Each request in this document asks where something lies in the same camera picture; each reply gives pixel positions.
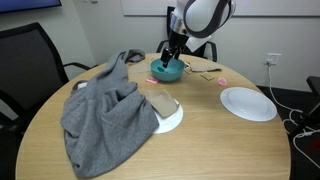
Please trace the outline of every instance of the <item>white paper plate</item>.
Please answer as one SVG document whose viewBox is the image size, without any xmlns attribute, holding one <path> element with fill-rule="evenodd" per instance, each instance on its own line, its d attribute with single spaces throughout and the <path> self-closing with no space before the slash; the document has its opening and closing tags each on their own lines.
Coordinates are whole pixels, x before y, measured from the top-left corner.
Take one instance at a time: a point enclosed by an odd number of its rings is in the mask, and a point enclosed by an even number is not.
<svg viewBox="0 0 320 180">
<path fill-rule="evenodd" d="M 252 89 L 232 87 L 220 94 L 224 107 L 233 114 L 250 121 L 268 121 L 277 115 L 273 102 Z"/>
<path fill-rule="evenodd" d="M 181 104 L 179 105 L 178 110 L 167 118 L 161 117 L 156 111 L 154 113 L 157 116 L 159 127 L 153 132 L 153 134 L 166 133 L 175 129 L 181 123 L 183 117 L 183 109 Z"/>
</svg>

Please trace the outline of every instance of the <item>small object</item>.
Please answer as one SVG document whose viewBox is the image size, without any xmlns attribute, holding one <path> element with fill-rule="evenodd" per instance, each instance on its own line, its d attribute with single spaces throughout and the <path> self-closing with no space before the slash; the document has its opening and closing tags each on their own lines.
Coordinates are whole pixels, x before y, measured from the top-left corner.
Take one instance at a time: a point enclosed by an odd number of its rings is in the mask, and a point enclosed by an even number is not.
<svg viewBox="0 0 320 180">
<path fill-rule="evenodd" d="M 193 73 L 191 67 L 186 67 L 186 68 L 184 69 L 184 71 L 185 71 L 187 74 L 192 74 L 192 73 Z"/>
<path fill-rule="evenodd" d="M 223 77 L 218 77 L 218 83 L 220 86 L 226 86 L 227 84 L 227 80 Z"/>
<path fill-rule="evenodd" d="M 148 77 L 146 79 L 147 82 L 152 83 L 152 84 L 156 84 L 158 83 L 158 79 L 154 78 L 154 77 Z"/>
<path fill-rule="evenodd" d="M 204 72 L 202 74 L 200 74 L 202 77 L 204 77 L 206 80 L 210 81 L 212 79 L 214 79 L 213 76 L 211 76 L 211 74 L 209 74 L 208 72 Z"/>
<path fill-rule="evenodd" d="M 166 72 L 166 70 L 163 67 L 157 67 L 159 72 Z"/>
</svg>

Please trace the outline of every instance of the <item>round wooden table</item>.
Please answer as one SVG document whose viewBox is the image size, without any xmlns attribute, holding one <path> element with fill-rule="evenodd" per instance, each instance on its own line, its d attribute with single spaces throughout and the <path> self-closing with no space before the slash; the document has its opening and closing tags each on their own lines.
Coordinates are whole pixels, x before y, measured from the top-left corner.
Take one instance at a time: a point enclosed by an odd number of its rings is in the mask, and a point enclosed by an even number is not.
<svg viewBox="0 0 320 180">
<path fill-rule="evenodd" d="M 145 63 L 160 54 L 147 54 Z M 181 55 L 185 62 L 205 61 Z M 168 133 L 156 134 L 127 161 L 95 179 L 243 179 L 288 180 L 290 147 L 281 119 L 252 122 L 230 113 L 220 101 L 229 87 L 260 92 L 237 72 L 217 64 L 221 71 L 210 72 L 207 81 L 199 73 L 183 73 L 171 83 L 146 82 L 151 72 L 129 74 L 139 91 L 166 89 L 183 107 L 181 124 Z M 60 118 L 64 101 L 78 80 L 88 80 L 105 65 L 91 69 L 58 90 L 30 124 L 18 154 L 16 178 L 77 179 L 67 157 Z M 217 77 L 228 85 L 220 86 Z"/>
</svg>

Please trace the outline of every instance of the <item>cable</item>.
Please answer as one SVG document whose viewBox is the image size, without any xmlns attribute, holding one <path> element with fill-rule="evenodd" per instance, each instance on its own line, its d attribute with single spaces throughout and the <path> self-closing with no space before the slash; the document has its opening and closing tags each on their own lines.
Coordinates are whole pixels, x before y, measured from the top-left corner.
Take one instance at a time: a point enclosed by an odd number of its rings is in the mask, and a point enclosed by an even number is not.
<svg viewBox="0 0 320 180">
<path fill-rule="evenodd" d="M 298 148 L 298 146 L 296 145 L 296 138 L 303 138 L 305 136 L 311 136 L 312 134 L 314 133 L 319 133 L 320 131 L 312 131 L 312 132 L 304 132 L 304 133 L 301 133 L 301 134 L 297 134 L 294 138 L 293 138 L 293 145 L 294 147 L 302 154 L 304 155 L 306 158 L 308 158 L 318 169 L 320 169 L 320 166 L 313 161 L 313 159 L 311 159 L 306 153 L 304 153 L 300 148 Z"/>
<path fill-rule="evenodd" d="M 303 113 L 303 111 L 300 110 L 300 109 L 293 109 L 293 108 L 287 107 L 287 106 L 285 106 L 285 105 L 280 104 L 280 103 L 276 100 L 276 98 L 275 98 L 274 95 L 273 95 L 272 88 L 271 88 L 271 73 L 270 73 L 270 67 L 271 67 L 271 65 L 270 65 L 269 63 L 268 63 L 267 65 L 268 65 L 268 76 L 269 76 L 269 89 L 270 89 L 270 93 L 271 93 L 271 96 L 272 96 L 274 102 L 276 102 L 279 106 L 281 106 L 281 107 L 283 107 L 283 108 L 289 109 L 289 110 L 291 110 L 291 111 L 296 111 L 296 112 L 299 112 L 299 113 Z"/>
<path fill-rule="evenodd" d="M 285 120 L 282 121 L 283 126 L 284 126 L 286 132 L 287 132 L 288 134 L 290 134 L 290 132 L 287 130 L 287 128 L 286 128 L 286 126 L 285 126 L 285 122 L 288 122 L 288 121 L 289 121 L 289 122 L 293 123 L 294 125 L 298 126 L 298 124 L 295 122 L 295 120 L 292 119 L 292 113 L 293 113 L 293 112 L 303 113 L 303 111 L 300 110 L 300 109 L 293 109 L 293 108 L 287 107 L 287 106 L 285 106 L 285 105 L 282 105 L 282 104 L 280 104 L 280 103 L 276 100 L 276 98 L 275 98 L 275 96 L 274 96 L 274 94 L 273 94 L 273 92 L 272 92 L 272 88 L 271 88 L 271 87 L 272 87 L 272 86 L 271 86 L 271 73 L 270 73 L 270 66 L 271 66 L 271 64 L 270 64 L 270 63 L 267 63 L 267 65 L 268 65 L 268 76 L 269 76 L 269 89 L 270 89 L 270 93 L 271 93 L 271 95 L 272 95 L 273 100 L 274 100 L 279 106 L 290 110 L 289 119 L 285 119 Z M 319 133 L 319 132 L 320 132 L 320 130 L 315 130 L 315 129 L 312 129 L 312 128 L 308 127 L 308 126 L 306 126 L 306 128 L 309 129 L 309 130 L 311 130 L 311 131 L 308 132 L 308 131 L 306 131 L 305 129 L 303 129 L 303 133 L 297 134 L 297 135 L 293 138 L 293 140 L 292 140 L 292 141 L 293 141 L 293 145 L 294 145 L 294 147 L 295 147 L 302 155 L 304 155 L 307 159 L 310 160 L 310 162 L 312 162 L 318 169 L 320 169 L 320 166 L 319 166 L 316 162 L 314 162 L 313 159 L 311 159 L 306 153 L 304 153 L 304 152 L 303 152 L 300 148 L 298 148 L 298 146 L 296 145 L 296 139 L 297 139 L 297 138 L 303 138 L 303 137 L 305 137 L 305 136 L 311 136 L 311 135 L 314 134 L 314 133 Z"/>
</svg>

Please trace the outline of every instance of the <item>wall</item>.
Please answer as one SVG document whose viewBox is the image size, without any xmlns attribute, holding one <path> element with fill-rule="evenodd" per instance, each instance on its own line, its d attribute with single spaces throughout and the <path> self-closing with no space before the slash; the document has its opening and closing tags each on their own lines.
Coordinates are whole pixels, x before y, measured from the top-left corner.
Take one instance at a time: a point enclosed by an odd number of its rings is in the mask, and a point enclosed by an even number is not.
<svg viewBox="0 0 320 180">
<path fill-rule="evenodd" d="M 119 0 L 73 2 L 98 63 L 123 49 L 155 52 L 158 43 L 166 39 L 165 17 L 125 17 Z M 310 91 L 307 76 L 320 76 L 320 18 L 235 17 L 212 41 L 217 45 L 219 63 L 257 85 L 268 85 L 267 66 L 263 65 L 268 52 L 282 54 L 271 68 L 273 87 Z"/>
<path fill-rule="evenodd" d="M 61 2 L 62 7 L 0 14 L 0 30 L 37 21 L 52 39 L 64 64 L 80 62 L 93 66 L 96 62 L 73 2 L 70 0 L 62 0 Z M 83 72 L 77 68 L 67 68 L 66 71 L 69 79 Z M 2 101 L 0 101 L 0 108 L 9 117 L 16 117 Z"/>
</svg>

